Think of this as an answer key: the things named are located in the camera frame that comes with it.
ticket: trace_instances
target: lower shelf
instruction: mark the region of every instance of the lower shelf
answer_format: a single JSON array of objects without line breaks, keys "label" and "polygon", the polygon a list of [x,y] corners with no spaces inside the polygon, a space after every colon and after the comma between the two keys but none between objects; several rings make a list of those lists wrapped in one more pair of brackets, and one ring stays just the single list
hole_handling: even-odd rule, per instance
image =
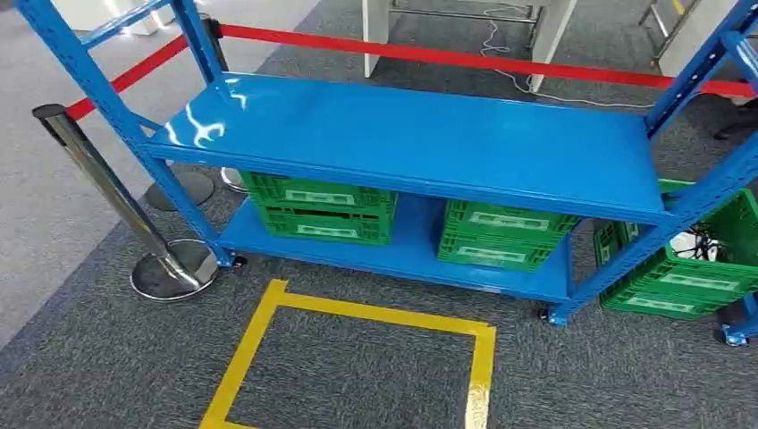
[{"label": "lower shelf", "polygon": [[521,298],[550,302],[569,300],[567,290],[571,282],[570,234],[534,273],[453,264],[439,261],[435,256],[442,215],[442,200],[402,194],[392,228],[392,242],[388,245],[286,239],[271,236],[265,231],[263,224],[258,220],[255,206],[248,198],[223,229],[220,241],[223,246],[239,251],[336,265]]}]

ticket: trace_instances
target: crate label area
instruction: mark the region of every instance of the crate label area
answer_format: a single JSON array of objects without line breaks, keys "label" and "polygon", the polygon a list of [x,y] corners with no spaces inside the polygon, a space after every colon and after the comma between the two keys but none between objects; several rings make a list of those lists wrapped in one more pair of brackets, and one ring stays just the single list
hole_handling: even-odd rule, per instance
[{"label": "crate label area", "polygon": [[611,259],[611,246],[603,246],[600,248],[600,263],[605,264]]},{"label": "crate label area", "polygon": [[458,249],[458,254],[465,257],[481,257],[482,259],[494,259],[498,261],[525,262],[526,254],[513,252],[499,252],[487,248],[470,248],[463,246]]},{"label": "crate label area", "polygon": [[342,230],[339,228],[323,228],[320,226],[298,225],[298,234],[325,235],[328,237],[358,238],[356,230]]},{"label": "crate label area", "polygon": [[343,206],[356,205],[355,198],[349,194],[325,194],[287,189],[284,191],[284,198],[288,201],[304,201],[307,203],[339,204]]},{"label": "crate label area", "polygon": [[474,212],[469,221],[472,223],[483,223],[491,226],[508,226],[510,228],[521,228],[524,230],[548,231],[550,228],[550,221],[545,219],[529,219],[527,217],[505,216],[484,212]]},{"label": "crate label area", "polygon": [[739,282],[724,282],[721,280],[701,279],[698,277],[687,277],[679,274],[667,274],[661,278],[661,282],[685,284],[687,286],[696,286],[698,288],[718,289],[718,290],[735,290]]},{"label": "crate label area", "polygon": [[630,298],[626,301],[626,304],[631,306],[659,308],[663,310],[678,311],[683,313],[691,313],[695,306],[688,306],[684,304],[673,304],[665,301],[653,301],[650,299]]}]

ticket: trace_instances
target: white cable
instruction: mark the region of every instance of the white cable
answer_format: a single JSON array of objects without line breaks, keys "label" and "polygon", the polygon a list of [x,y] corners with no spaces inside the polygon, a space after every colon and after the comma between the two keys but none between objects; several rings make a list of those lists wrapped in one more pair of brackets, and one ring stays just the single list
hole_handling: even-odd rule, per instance
[{"label": "white cable", "polygon": [[[484,14],[485,15],[490,15],[490,13],[502,12],[502,11],[506,11],[506,10],[509,10],[509,9],[516,9],[516,10],[521,11],[521,12],[528,11],[528,7],[526,7],[526,6],[515,6],[515,5],[511,4],[511,5],[508,5],[507,7],[502,7],[502,8],[498,8],[498,9],[488,9],[488,10],[484,11]],[[490,44],[493,41],[493,39],[495,38],[495,34],[497,34],[497,32],[498,32],[498,30],[500,28],[498,27],[497,23],[495,23],[495,21],[489,20],[489,23],[490,23],[490,27],[492,27],[492,29],[490,31],[490,37],[487,38],[487,40],[485,40],[484,42],[482,42],[482,48],[479,49],[479,54],[481,56],[487,56],[486,53],[489,52],[489,51],[495,51],[495,52],[499,52],[501,54],[507,54],[508,52],[510,52],[510,48],[509,47],[507,47],[507,46],[492,46]],[[561,101],[561,102],[564,102],[564,103],[586,103],[588,105],[597,105],[597,106],[600,106],[600,107],[631,107],[633,109],[648,109],[648,108],[654,106],[654,105],[625,105],[625,104],[622,104],[622,103],[597,103],[597,102],[590,101],[590,100],[581,100],[581,99],[573,99],[573,98],[561,98],[561,97],[551,96],[550,94],[544,94],[544,93],[541,93],[541,92],[533,91],[530,88],[521,88],[521,85],[518,84],[518,81],[516,80],[516,77],[513,76],[512,74],[506,73],[505,71],[501,71],[501,70],[496,70],[496,69],[493,69],[493,70],[495,72],[498,72],[499,74],[505,76],[505,77],[510,78],[510,80],[513,81],[513,86],[516,87],[516,89],[518,89],[519,91],[523,92],[524,94],[529,94],[529,95],[534,95],[534,96],[539,96],[539,97],[544,97],[544,98],[550,98],[551,100],[557,100],[557,101]],[[529,75],[529,77],[526,78],[526,84],[528,85],[528,87],[532,86],[531,85],[532,76],[533,75]]]}]

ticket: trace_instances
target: blue metal shelf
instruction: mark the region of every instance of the blue metal shelf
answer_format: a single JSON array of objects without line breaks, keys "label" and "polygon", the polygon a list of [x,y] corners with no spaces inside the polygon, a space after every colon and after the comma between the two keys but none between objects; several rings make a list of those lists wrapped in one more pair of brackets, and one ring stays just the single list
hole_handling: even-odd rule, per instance
[{"label": "blue metal shelf", "polygon": [[[153,123],[123,103],[88,48],[144,16],[149,8],[166,3],[207,87],[148,136],[141,125]],[[17,0],[16,6],[224,266],[232,265],[234,248],[498,291],[551,301],[548,320],[564,324],[587,301],[758,175],[755,133],[696,184],[671,196],[664,208],[650,149],[651,140],[728,55],[758,85],[758,54],[745,42],[758,21],[758,0],[737,0],[645,116],[222,72],[215,41],[207,33],[211,26],[200,21],[192,0],[149,0],[83,42],[50,0]],[[386,247],[270,237],[249,202],[219,235],[188,198],[167,159],[407,194],[400,202],[392,244]],[[575,285],[569,271],[569,237],[536,273],[437,261],[438,226],[429,222],[441,212],[436,198],[651,227]],[[758,316],[753,316],[727,334],[756,333],[756,320]]]},{"label": "blue metal shelf", "polygon": [[317,264],[337,265],[522,298],[551,302],[569,300],[569,236],[535,273],[443,262],[435,257],[443,209],[444,203],[438,198],[401,194],[392,243],[376,246],[274,237],[265,231],[255,206],[247,199],[223,229],[219,241],[227,248]]},{"label": "blue metal shelf", "polygon": [[574,215],[641,223],[670,217],[643,117],[635,114],[225,73],[147,150]]}]

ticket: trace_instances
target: stanchion base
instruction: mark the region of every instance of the stanchion base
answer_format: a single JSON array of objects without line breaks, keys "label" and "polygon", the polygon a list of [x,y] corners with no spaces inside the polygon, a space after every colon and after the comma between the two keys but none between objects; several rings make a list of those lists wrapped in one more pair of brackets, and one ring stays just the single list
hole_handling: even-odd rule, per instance
[{"label": "stanchion base", "polygon": [[221,169],[221,180],[226,184],[226,186],[232,188],[232,190],[235,190],[237,192],[248,192],[248,190],[245,188],[245,183],[242,181],[240,172],[234,170],[233,168],[223,167]]},{"label": "stanchion base", "polygon": [[137,262],[131,272],[131,287],[145,298],[154,301],[172,302],[188,299],[207,288],[218,275],[218,264],[206,243],[198,240],[176,240],[169,243],[174,256],[193,273],[200,288],[189,289],[173,278],[161,265],[158,258],[147,255]]},{"label": "stanchion base", "polygon": [[[176,179],[189,195],[189,198],[196,205],[206,202],[214,191],[214,183],[205,174],[199,172],[180,172],[176,174]],[[145,193],[145,200],[153,208],[164,212],[175,212],[176,207],[166,198],[163,191],[153,184]]]}]

